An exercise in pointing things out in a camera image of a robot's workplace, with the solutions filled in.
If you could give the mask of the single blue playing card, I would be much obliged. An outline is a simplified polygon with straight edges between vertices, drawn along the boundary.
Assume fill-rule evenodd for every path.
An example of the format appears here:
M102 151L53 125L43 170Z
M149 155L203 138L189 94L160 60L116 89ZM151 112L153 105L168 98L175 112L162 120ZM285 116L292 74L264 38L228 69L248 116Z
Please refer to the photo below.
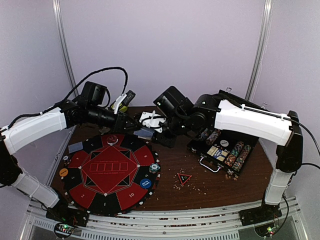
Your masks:
M68 153L72 154L72 153L81 151L82 149L83 149L83 143L82 142L73 143L73 144L70 144L68 146Z

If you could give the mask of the blue playing card deck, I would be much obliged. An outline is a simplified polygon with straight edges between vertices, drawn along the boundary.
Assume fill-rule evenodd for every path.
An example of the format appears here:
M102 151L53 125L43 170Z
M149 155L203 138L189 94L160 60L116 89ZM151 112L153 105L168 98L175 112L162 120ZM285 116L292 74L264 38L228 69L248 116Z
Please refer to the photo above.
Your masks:
M142 128L140 130L134 131L133 134L138 138L151 140L154 135L154 131L149 128Z

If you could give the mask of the small poker chip stack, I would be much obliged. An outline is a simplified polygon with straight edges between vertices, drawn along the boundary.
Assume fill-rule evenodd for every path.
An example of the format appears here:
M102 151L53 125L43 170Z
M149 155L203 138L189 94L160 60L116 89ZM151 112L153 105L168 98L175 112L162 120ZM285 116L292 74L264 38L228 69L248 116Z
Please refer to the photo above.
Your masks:
M69 157L67 155L65 155L62 159L63 159L64 165L67 166L70 163L70 159L69 159Z

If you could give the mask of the teal poker chip stack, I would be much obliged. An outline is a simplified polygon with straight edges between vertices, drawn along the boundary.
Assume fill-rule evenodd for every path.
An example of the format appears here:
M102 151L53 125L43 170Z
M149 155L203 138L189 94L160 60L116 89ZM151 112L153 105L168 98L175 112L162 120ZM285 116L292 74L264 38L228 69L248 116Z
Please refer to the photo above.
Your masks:
M149 172L152 174L157 173L161 169L161 166L158 163L152 163L149 166Z

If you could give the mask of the orange big blind button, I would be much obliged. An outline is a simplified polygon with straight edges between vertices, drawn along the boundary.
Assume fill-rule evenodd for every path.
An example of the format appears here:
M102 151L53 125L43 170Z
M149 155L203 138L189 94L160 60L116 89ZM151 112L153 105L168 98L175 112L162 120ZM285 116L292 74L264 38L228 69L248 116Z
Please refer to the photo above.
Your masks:
M59 171L59 176L64 178L68 175L69 171L67 168L62 168L60 171Z

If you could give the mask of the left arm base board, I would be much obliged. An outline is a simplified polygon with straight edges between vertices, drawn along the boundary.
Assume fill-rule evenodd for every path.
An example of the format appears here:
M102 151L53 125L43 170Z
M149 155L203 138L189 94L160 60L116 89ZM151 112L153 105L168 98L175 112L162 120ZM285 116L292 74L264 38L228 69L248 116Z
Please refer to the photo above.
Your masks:
M66 239L80 234L82 228L87 226L89 214L85 211L70 208L68 217L58 216L52 210L46 211L46 218L56 221L53 227L54 234L60 239Z

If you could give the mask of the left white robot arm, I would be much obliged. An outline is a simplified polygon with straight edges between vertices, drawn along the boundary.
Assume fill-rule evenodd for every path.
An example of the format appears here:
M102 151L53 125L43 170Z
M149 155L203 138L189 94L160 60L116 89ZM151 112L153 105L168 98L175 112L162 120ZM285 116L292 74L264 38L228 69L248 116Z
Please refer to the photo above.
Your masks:
M30 198L38 200L61 222L72 218L72 211L62 202L62 198L50 186L39 182L18 165L15 153L49 134L76 125L90 123L108 127L116 132L130 130L130 118L120 111L128 106L136 94L129 90L122 93L113 103L113 107L102 107L107 87L86 82L82 92L73 100L66 99L54 104L43 112L25 116L23 120L11 123L0 129L0 185L12 186Z

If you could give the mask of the right arm base board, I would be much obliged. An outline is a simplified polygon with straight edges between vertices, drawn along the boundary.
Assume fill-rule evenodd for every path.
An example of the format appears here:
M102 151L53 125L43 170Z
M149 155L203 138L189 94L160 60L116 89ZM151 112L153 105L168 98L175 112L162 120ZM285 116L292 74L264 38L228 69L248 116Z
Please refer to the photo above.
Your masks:
M262 237L272 237L280 228L282 212L278 208L256 207L239 212L242 226L253 225L255 233Z

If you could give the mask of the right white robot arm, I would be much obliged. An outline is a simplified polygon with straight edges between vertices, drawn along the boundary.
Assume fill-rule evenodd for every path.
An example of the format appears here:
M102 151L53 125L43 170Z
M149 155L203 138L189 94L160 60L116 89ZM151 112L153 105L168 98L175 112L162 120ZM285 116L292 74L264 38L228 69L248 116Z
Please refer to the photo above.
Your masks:
M159 124L162 132L157 140L164 146L177 136L205 129L232 131L275 143L276 164L256 216L266 221L276 212L275 205L303 161L303 135L296 112L270 112L223 90L203 94L192 103L175 86L167 88L153 103L165 118Z

